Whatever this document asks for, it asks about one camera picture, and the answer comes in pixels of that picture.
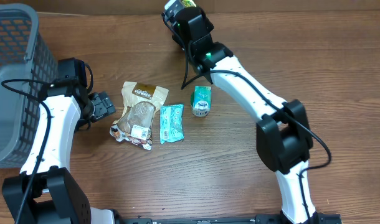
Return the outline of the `clear plastic snack bag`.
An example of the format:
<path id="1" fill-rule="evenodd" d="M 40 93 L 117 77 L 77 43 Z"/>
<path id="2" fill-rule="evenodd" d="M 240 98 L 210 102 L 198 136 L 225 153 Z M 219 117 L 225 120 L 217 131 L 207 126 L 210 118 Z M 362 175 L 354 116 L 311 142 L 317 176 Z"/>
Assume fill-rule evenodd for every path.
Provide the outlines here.
<path id="1" fill-rule="evenodd" d="M 113 122 L 110 135 L 118 142 L 127 141 L 147 151 L 152 150 L 153 118 L 164 105 L 168 93 L 168 89 L 160 86 L 125 82 L 121 89 L 123 113 Z"/>

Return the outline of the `small teal packet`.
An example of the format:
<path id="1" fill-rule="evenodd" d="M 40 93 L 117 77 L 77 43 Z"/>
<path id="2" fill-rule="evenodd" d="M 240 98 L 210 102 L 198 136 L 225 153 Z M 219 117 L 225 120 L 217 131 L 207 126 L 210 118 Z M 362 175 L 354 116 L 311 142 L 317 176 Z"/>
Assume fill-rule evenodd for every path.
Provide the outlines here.
<path id="1" fill-rule="evenodd" d="M 184 139 L 183 104 L 166 105 L 160 109 L 160 143 L 176 142 Z"/>

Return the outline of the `green lid glass jar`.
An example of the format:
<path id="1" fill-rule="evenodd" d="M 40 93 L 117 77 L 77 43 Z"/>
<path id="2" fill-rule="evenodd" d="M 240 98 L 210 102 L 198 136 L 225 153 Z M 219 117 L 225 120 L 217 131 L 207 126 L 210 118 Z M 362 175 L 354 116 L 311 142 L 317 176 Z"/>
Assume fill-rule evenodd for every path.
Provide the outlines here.
<path id="1" fill-rule="evenodd" d="M 211 110 L 211 96 L 210 95 L 191 95 L 191 108 L 194 116 L 205 117 Z"/>

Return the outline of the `green white tissue pack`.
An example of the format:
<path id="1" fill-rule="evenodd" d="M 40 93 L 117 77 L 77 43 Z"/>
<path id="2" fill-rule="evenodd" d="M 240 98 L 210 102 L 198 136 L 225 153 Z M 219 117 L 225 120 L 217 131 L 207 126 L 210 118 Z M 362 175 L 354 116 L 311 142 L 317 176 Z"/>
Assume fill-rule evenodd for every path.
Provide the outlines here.
<path id="1" fill-rule="evenodd" d="M 210 110 L 212 88 L 210 86 L 195 86 L 192 106 L 198 111 Z"/>

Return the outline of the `yellow dish soap bottle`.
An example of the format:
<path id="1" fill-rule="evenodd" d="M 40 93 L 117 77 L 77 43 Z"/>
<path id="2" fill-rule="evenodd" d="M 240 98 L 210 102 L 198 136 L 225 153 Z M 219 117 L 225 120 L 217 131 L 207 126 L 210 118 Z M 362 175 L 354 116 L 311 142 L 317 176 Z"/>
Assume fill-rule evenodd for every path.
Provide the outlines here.
<path id="1" fill-rule="evenodd" d="M 193 0 L 181 0 L 184 7 L 196 7 L 196 3 Z"/>

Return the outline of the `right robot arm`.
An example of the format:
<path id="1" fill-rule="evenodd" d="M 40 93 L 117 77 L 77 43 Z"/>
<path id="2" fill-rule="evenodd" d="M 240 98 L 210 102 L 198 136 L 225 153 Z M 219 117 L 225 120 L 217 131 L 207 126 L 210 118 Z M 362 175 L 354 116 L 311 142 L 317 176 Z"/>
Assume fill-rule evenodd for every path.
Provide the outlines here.
<path id="1" fill-rule="evenodd" d="M 313 223 L 307 169 L 313 146 L 306 111 L 298 100 L 287 102 L 250 75 L 224 44 L 214 42 L 214 26 L 200 7 L 181 2 L 165 7 L 173 39 L 198 77 L 219 87 L 256 122 L 257 152 L 278 179 L 281 214 L 287 223 Z"/>

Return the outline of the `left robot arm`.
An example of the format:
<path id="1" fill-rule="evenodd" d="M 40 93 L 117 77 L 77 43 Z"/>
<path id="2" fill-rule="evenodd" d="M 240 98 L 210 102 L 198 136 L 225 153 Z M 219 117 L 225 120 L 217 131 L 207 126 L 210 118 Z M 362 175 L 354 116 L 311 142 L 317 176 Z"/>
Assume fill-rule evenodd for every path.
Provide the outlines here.
<path id="1" fill-rule="evenodd" d="M 15 223 L 119 223 L 111 209 L 97 209 L 70 173 L 74 134 L 115 113 L 106 92 L 95 93 L 89 64 L 58 62 L 58 77 L 41 82 L 40 117 L 31 151 L 20 174 L 6 178 L 2 195 Z"/>

